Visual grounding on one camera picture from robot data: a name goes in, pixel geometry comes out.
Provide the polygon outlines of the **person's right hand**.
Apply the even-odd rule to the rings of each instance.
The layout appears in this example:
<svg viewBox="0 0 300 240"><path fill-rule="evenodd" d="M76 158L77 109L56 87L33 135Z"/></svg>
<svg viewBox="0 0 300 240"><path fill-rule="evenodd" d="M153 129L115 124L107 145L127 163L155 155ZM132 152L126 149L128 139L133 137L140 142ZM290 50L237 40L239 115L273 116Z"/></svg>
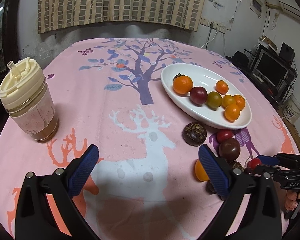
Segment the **person's right hand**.
<svg viewBox="0 0 300 240"><path fill-rule="evenodd" d="M298 199L300 199L300 193L297 194L295 191L287 190L284 201L285 209L288 211L293 211L298 205Z"/></svg>

